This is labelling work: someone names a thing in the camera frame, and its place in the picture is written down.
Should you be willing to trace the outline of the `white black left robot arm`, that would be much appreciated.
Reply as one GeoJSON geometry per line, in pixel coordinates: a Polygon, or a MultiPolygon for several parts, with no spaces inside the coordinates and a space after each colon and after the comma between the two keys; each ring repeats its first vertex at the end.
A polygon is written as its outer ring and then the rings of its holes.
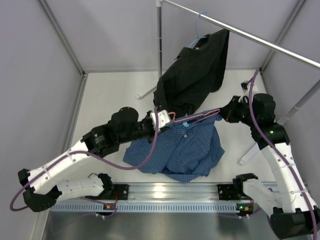
{"type": "Polygon", "coordinates": [[[146,138],[152,140],[154,149],[162,128],[171,124],[166,110],[154,109],[138,120],[139,114],[132,107],[123,107],[111,116],[108,123],[94,127],[66,152],[39,168],[18,172],[22,185],[19,191],[26,207],[33,212],[45,211],[56,203],[75,198],[107,200],[113,195],[114,184],[106,173],[94,174],[81,180],[68,180],[67,177],[86,166],[93,159],[112,167],[131,171],[107,161],[106,156],[119,150],[121,144],[146,138]]]}

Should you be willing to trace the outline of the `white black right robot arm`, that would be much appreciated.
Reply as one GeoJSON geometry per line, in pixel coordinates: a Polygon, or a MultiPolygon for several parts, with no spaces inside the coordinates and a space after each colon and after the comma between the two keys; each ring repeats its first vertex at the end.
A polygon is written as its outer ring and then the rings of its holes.
{"type": "Polygon", "coordinates": [[[281,240],[312,235],[320,229],[320,208],[299,174],[285,128],[275,122],[276,103],[266,93],[234,96],[219,115],[228,123],[243,123],[267,160],[279,193],[267,188],[253,173],[233,179],[233,194],[254,200],[266,213],[271,229],[281,240]]]}

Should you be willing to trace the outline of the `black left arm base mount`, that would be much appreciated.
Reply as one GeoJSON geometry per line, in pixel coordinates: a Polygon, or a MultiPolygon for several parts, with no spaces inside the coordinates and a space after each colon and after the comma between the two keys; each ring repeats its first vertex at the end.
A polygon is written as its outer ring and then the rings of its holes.
{"type": "Polygon", "coordinates": [[[121,200],[128,199],[129,185],[128,184],[114,184],[113,188],[104,190],[98,196],[85,196],[91,200],[121,200]]]}

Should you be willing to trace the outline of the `blue checked shirt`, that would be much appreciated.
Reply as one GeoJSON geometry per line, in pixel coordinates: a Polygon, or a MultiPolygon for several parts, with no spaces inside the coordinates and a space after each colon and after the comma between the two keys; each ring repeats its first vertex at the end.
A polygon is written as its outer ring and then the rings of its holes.
{"type": "Polygon", "coordinates": [[[221,120],[217,114],[199,122],[172,123],[158,135],[155,148],[145,138],[131,142],[123,162],[137,166],[151,154],[139,168],[142,173],[163,174],[181,183],[207,177],[225,153],[215,127],[221,120]]]}

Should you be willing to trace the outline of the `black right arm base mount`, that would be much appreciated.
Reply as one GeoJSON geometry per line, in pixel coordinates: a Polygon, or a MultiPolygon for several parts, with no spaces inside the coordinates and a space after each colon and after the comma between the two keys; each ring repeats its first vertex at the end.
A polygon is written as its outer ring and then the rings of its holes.
{"type": "Polygon", "coordinates": [[[248,197],[234,184],[218,184],[218,197],[221,201],[247,200],[248,197]]]}

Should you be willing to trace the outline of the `pink wire hanger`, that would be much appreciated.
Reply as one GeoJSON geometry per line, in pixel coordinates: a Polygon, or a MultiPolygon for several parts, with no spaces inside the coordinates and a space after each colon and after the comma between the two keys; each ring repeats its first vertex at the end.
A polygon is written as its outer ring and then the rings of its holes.
{"type": "Polygon", "coordinates": [[[175,112],[169,112],[169,115],[172,115],[172,122],[173,123],[180,123],[180,122],[187,122],[191,120],[195,120],[195,122],[201,122],[205,119],[211,118],[215,115],[218,115],[220,113],[221,109],[220,108],[215,108],[212,110],[209,110],[207,112],[201,112],[201,113],[196,113],[180,118],[176,118],[176,113],[175,112]]]}

